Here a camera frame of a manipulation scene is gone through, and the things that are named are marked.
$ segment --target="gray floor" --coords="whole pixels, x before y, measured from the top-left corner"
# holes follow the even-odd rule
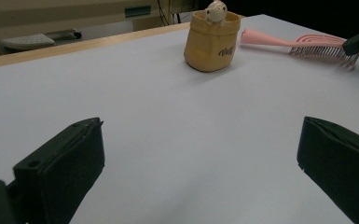
[[[191,21],[191,15],[192,13],[190,12],[182,13],[180,15],[181,21]],[[104,36],[126,34],[132,32],[133,29],[131,21],[123,21],[99,26],[76,28],[76,31],[81,32],[81,38],[76,39],[72,33],[48,34],[47,36],[53,39],[56,45],[64,45]]]

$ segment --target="pink hair comb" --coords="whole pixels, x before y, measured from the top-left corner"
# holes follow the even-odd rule
[[[292,47],[289,54],[299,58],[316,58],[323,61],[339,62],[353,66],[359,58],[359,53],[352,56],[345,54],[342,44],[345,39],[333,35],[302,35],[294,41],[245,29],[242,32],[242,44],[270,45]]]

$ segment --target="comb bristles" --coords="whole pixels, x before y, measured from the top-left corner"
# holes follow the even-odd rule
[[[354,65],[359,58],[359,54],[348,56],[343,48],[337,47],[293,47],[289,54],[298,58],[340,61],[346,65]]]

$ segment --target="white table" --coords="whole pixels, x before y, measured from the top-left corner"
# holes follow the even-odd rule
[[[242,28],[315,32],[266,15]],[[305,116],[359,133],[353,71],[237,46],[200,73],[188,29],[0,66],[0,179],[73,122],[104,121],[106,166],[71,223],[352,223],[297,166]]]

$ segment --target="screw hole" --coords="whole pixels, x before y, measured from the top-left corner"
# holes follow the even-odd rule
[[[28,167],[36,167],[40,164],[40,161],[31,161],[28,163]]]

